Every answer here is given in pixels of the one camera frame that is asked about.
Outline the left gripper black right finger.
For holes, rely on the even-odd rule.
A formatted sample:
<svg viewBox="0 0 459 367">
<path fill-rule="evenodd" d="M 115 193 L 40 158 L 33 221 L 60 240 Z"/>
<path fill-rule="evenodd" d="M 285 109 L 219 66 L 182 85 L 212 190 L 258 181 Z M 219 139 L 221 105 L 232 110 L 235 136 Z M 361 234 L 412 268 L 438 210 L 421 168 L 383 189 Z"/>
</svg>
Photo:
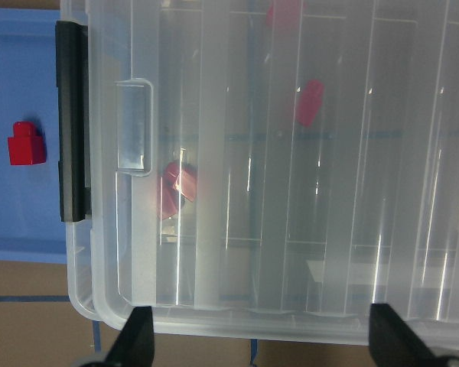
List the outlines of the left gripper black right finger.
<svg viewBox="0 0 459 367">
<path fill-rule="evenodd" d="M 376 366 L 443 366 L 388 304 L 371 304 L 369 354 Z"/>
</svg>

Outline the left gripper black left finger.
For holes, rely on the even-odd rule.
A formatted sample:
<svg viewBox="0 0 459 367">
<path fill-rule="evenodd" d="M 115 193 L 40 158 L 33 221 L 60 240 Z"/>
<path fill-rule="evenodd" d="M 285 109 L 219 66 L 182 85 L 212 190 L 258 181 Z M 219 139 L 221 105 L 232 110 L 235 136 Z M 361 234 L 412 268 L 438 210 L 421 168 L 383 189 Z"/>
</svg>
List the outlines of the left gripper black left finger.
<svg viewBox="0 0 459 367">
<path fill-rule="evenodd" d="M 135 307 L 104 359 L 106 366 L 152 366 L 155 333 L 151 307 Z"/>
</svg>

